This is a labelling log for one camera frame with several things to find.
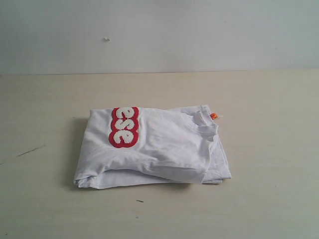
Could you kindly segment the white t-shirt with red lettering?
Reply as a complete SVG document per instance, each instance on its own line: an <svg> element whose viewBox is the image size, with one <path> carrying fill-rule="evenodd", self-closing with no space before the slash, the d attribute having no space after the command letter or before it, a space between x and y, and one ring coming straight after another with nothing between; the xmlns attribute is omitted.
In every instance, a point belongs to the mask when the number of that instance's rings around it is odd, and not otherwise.
<svg viewBox="0 0 319 239"><path fill-rule="evenodd" d="M230 179L208 105L91 110L74 184L109 189L157 183L220 184Z"/></svg>

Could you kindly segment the orange neck size tag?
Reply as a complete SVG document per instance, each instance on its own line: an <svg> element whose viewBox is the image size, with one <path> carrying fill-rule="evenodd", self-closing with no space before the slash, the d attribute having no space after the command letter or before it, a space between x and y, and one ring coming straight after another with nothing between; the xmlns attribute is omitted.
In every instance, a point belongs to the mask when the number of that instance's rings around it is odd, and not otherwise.
<svg viewBox="0 0 319 239"><path fill-rule="evenodd" d="M221 119L223 118L224 116L223 115L218 115L217 113L212 113L210 115L210 117L213 119L213 120L216 120L216 119Z"/></svg>

